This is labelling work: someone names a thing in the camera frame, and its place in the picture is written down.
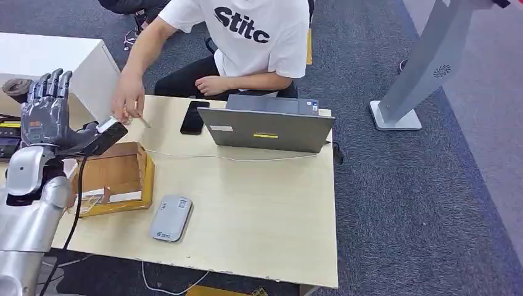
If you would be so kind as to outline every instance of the open cardboard box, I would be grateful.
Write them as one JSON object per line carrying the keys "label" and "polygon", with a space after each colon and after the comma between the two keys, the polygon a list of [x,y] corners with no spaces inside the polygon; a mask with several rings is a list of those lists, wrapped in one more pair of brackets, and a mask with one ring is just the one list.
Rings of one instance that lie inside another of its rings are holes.
{"label": "open cardboard box", "polygon": [[[80,216],[149,208],[152,203],[153,183],[154,163],[144,148],[137,142],[115,144],[104,154],[91,157],[86,162],[82,192],[103,189],[104,195],[89,212]],[[72,180],[72,188],[77,193],[78,172]],[[112,198],[118,194],[140,191],[138,199],[114,201]]]}

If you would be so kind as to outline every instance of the man's arm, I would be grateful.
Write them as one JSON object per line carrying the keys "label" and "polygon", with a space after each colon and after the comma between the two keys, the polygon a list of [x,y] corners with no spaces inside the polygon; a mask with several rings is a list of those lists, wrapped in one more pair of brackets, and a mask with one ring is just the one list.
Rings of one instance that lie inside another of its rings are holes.
{"label": "man's arm", "polygon": [[161,18],[156,18],[138,36],[122,74],[125,72],[142,77],[147,68],[158,59],[167,38],[175,32],[176,28]]}
{"label": "man's arm", "polygon": [[283,77],[276,72],[260,73],[243,77],[228,77],[230,89],[259,89],[262,91],[279,91],[286,89],[292,78]]}
{"label": "man's arm", "polygon": [[288,88],[291,82],[292,78],[268,72],[241,77],[206,76],[196,80],[195,85],[205,96],[214,96],[229,89],[279,91]]}
{"label": "man's arm", "polygon": [[176,28],[157,17],[136,40],[112,101],[112,112],[119,120],[129,116],[140,117],[144,110],[145,89],[143,76],[147,68],[158,59],[165,40]]}

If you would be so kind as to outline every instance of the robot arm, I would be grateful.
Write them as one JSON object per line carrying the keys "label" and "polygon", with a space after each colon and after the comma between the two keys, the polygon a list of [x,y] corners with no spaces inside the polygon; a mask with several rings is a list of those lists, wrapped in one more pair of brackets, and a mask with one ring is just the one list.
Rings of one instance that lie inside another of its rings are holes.
{"label": "robot arm", "polygon": [[22,105],[22,148],[9,162],[6,203],[0,205],[7,220],[0,234],[2,296],[35,294],[42,257],[51,249],[72,192],[62,160],[100,155],[127,133],[114,118],[72,130],[67,104],[71,77],[62,69],[43,75]]}

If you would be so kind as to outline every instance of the laptop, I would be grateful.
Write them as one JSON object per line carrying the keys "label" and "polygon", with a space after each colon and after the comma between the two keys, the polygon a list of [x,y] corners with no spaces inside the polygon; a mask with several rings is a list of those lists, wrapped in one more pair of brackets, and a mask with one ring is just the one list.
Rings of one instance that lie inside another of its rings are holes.
{"label": "laptop", "polygon": [[221,146],[318,153],[334,117],[320,116],[318,101],[230,95],[225,109],[198,108]]}

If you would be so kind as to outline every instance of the black smartphone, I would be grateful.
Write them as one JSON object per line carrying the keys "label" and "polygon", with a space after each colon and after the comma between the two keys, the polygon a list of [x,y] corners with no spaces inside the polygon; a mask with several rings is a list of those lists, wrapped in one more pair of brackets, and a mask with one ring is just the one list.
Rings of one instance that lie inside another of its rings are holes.
{"label": "black smartphone", "polygon": [[198,107],[209,107],[209,105],[209,102],[192,101],[181,124],[180,133],[201,134],[202,128],[204,128],[204,121],[200,117],[200,113],[198,113]]}

